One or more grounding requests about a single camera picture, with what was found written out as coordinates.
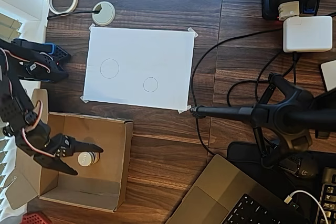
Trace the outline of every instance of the keyboard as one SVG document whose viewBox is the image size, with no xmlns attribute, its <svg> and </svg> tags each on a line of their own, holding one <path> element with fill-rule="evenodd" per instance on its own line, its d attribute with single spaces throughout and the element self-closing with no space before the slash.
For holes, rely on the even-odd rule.
<svg viewBox="0 0 336 224">
<path fill-rule="evenodd" d="M 269 211 L 244 194 L 222 224 L 284 224 Z"/>
<path fill-rule="evenodd" d="M 320 204 L 327 216 L 329 224 L 336 224 L 336 169 L 325 168 L 322 179 Z M 326 224 L 320 210 L 318 210 L 317 224 Z"/>
</svg>

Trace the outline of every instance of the laptop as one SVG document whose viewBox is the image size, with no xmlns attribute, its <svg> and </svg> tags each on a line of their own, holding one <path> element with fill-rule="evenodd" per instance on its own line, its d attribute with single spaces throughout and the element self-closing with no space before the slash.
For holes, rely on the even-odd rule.
<svg viewBox="0 0 336 224">
<path fill-rule="evenodd" d="M 182 223 L 306 224 L 307 221 L 284 199 L 215 155 L 166 222 Z"/>
</svg>

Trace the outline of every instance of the open cardboard box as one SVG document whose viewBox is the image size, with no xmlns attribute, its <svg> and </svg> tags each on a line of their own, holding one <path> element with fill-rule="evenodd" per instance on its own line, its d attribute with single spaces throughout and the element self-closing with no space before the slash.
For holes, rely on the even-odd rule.
<svg viewBox="0 0 336 224">
<path fill-rule="evenodd" d="M 114 212 L 125 200 L 133 132 L 132 120 L 97 116 L 48 113 L 47 90 L 35 89 L 32 101 L 42 100 L 42 121 L 51 127 L 50 136 L 70 135 L 81 142 L 95 143 L 104 149 L 97 163 L 82 167 L 79 153 L 62 160 L 77 176 L 42 168 L 33 158 L 17 149 L 15 168 L 7 177 L 6 197 L 17 209 L 36 196 L 66 205 Z"/>
</svg>

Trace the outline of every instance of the black mouse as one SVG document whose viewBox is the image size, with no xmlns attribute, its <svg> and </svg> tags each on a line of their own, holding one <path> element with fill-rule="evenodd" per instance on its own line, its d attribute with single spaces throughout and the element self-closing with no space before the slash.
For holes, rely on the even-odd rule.
<svg viewBox="0 0 336 224">
<path fill-rule="evenodd" d="M 280 161 L 278 166 L 284 171 L 303 179 L 314 178 L 319 172 L 316 160 L 308 152 L 290 156 Z"/>
</svg>

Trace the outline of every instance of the drawn circle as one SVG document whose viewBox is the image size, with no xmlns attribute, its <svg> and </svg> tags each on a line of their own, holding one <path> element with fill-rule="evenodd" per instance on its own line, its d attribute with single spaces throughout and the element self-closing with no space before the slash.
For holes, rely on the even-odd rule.
<svg viewBox="0 0 336 224">
<path fill-rule="evenodd" d="M 149 93 L 154 92 L 159 87 L 159 83 L 154 77 L 148 77 L 143 82 L 143 89 Z"/>
<path fill-rule="evenodd" d="M 119 73 L 119 64 L 116 60 L 113 59 L 106 59 L 100 65 L 100 73 L 106 79 L 112 79 L 117 76 Z"/>
</svg>

